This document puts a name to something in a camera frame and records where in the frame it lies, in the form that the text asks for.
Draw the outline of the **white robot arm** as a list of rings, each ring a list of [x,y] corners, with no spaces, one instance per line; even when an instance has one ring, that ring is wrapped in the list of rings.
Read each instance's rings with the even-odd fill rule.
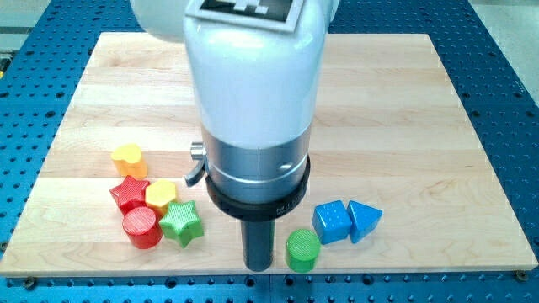
[[[302,200],[329,0],[131,0],[138,24],[187,50],[209,195],[245,221]]]

